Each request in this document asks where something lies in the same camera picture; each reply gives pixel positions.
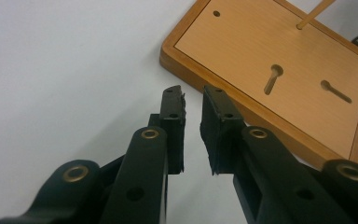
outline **wooden panel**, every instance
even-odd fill
[[[167,37],[160,61],[198,89],[224,87],[245,118],[276,131],[306,161],[358,161],[358,49],[317,21],[298,30],[304,16],[285,1],[199,1]],[[283,75],[267,95],[273,64]],[[324,90],[323,80],[351,102]]]

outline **wooden peg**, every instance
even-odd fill
[[[316,8],[314,8],[310,14],[308,14],[298,25],[297,29],[301,30],[304,28],[305,25],[307,25],[313,18],[315,18],[317,15],[319,15],[321,12],[323,12],[327,7],[329,7],[331,4],[333,4],[336,0],[322,0],[321,3],[319,3]]]

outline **white surface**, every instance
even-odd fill
[[[309,11],[318,1],[292,1]],[[182,1],[0,1],[0,217],[18,216],[60,165],[101,166],[125,153],[159,112],[162,91],[186,93],[185,172],[170,176],[167,223],[245,223],[231,175],[211,176],[200,139],[201,94],[158,63],[193,4]],[[320,21],[358,35],[358,1]]]

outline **keyhole-shaped slot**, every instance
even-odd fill
[[[347,95],[345,95],[344,93],[338,91],[336,88],[332,87],[330,85],[330,82],[328,82],[326,80],[322,80],[321,81],[321,86],[322,86],[322,89],[324,89],[325,91],[330,91],[330,92],[334,93],[340,99],[342,99],[345,102],[351,104],[351,98],[348,97]]]
[[[277,64],[273,64],[271,66],[271,71],[272,71],[271,77],[269,78],[267,85],[264,88],[264,93],[266,95],[269,95],[271,93],[272,88],[274,87],[277,78],[280,77],[281,75],[283,75],[283,68],[281,68]]]

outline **wooden box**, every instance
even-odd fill
[[[160,63],[199,91],[225,90],[246,122],[317,168],[358,161],[358,48],[316,20],[298,30],[305,16],[283,0],[199,0],[164,41]]]

